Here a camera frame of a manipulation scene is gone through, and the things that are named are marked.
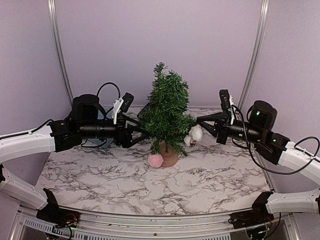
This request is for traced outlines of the white cotton boll sprig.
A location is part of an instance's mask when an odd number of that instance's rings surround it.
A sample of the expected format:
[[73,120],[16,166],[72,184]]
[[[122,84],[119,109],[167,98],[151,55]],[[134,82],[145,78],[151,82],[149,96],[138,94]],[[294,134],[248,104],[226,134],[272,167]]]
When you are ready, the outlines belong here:
[[200,142],[203,138],[203,131],[199,124],[193,126],[188,135],[184,138],[184,143],[187,147],[194,147],[198,142]]

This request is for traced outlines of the small green christmas tree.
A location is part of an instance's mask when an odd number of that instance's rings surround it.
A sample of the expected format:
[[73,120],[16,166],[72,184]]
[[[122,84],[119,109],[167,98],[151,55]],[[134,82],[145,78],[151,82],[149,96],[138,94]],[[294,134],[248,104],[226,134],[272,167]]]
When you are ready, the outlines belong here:
[[161,167],[174,166],[179,157],[187,156],[184,138],[196,125],[196,119],[187,113],[189,85],[182,76],[168,70],[163,62],[153,69],[154,81],[147,100],[150,104],[143,119],[142,128],[150,133],[150,155],[162,155]]

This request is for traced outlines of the pink fluffy pompom ornament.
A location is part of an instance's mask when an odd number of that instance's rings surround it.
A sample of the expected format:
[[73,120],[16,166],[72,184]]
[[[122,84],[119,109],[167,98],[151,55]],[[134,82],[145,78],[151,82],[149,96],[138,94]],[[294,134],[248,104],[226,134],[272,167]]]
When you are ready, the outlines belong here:
[[153,168],[159,168],[162,166],[164,159],[160,154],[151,154],[147,159],[149,165]]

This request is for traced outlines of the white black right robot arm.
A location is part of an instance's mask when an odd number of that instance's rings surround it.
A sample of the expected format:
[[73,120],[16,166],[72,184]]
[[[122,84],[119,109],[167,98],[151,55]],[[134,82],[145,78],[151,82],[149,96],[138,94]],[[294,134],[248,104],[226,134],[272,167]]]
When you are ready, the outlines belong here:
[[[288,137],[272,132],[277,110],[269,103],[257,100],[250,108],[248,121],[235,120],[234,105],[223,101],[222,112],[201,116],[196,122],[216,138],[216,142],[225,144],[228,138],[246,142],[248,148],[265,160],[291,169],[290,175],[300,173],[315,183],[320,182],[320,159],[299,148]],[[305,192],[276,193],[262,192],[253,202],[251,210],[231,215],[234,228],[247,227],[274,219],[277,213],[314,213],[320,212],[320,190]]]

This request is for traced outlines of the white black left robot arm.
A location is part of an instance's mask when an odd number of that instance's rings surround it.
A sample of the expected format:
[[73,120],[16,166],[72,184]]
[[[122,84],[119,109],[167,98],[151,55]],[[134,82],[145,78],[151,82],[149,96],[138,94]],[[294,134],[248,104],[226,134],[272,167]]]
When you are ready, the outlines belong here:
[[[98,94],[83,94],[72,100],[69,115],[62,120],[49,119],[41,126],[0,137],[0,162],[38,153],[62,152],[82,144],[84,140],[98,139],[107,143],[109,139],[117,146],[130,148],[150,133],[141,123],[125,115],[134,100],[126,93],[119,96],[111,108],[112,118],[100,104]],[[61,209],[49,189],[37,188],[0,167],[0,190],[36,209],[36,217],[51,223],[61,223],[67,215],[78,216],[77,211]]]

